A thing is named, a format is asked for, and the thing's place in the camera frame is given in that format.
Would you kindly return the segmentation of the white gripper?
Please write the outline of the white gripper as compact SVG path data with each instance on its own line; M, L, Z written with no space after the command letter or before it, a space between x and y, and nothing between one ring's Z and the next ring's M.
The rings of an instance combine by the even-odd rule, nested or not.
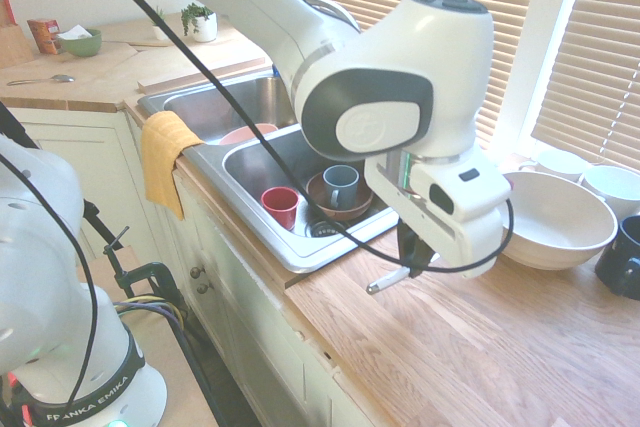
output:
M364 174L404 222L398 225L398 252L409 278L418 276L410 267L417 236L421 268L429 267L437 253L449 266L463 267L467 278L491 269L511 186L482 150L449 158L394 150L368 158Z

